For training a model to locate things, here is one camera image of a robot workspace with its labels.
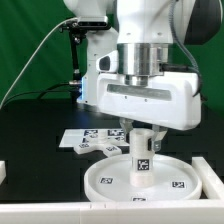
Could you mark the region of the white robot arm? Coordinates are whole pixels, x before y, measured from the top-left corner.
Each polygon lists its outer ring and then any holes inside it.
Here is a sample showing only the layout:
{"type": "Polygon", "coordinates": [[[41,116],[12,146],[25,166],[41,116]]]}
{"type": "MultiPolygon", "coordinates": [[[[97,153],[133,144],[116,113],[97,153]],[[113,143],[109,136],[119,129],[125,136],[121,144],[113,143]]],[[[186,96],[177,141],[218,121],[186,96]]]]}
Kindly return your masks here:
{"type": "Polygon", "coordinates": [[[87,72],[78,102],[120,118],[150,123],[158,151],[168,128],[189,130],[201,120],[201,74],[169,62],[169,46],[204,44],[222,24],[221,0],[63,0],[87,33],[87,72]]]}

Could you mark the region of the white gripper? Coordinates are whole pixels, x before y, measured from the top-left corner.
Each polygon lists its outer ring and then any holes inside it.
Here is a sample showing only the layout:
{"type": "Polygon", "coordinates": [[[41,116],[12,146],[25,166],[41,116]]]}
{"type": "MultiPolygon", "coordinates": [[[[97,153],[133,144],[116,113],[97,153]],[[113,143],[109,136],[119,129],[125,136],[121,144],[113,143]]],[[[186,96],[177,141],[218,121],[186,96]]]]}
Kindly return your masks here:
{"type": "Polygon", "coordinates": [[[99,111],[122,117],[119,123],[125,134],[133,129],[132,120],[154,124],[151,138],[154,152],[161,150],[167,128],[189,130],[200,123],[201,99],[196,93],[195,73],[165,72],[149,78],[146,87],[125,85],[124,78],[120,74],[99,75],[99,111]]]}

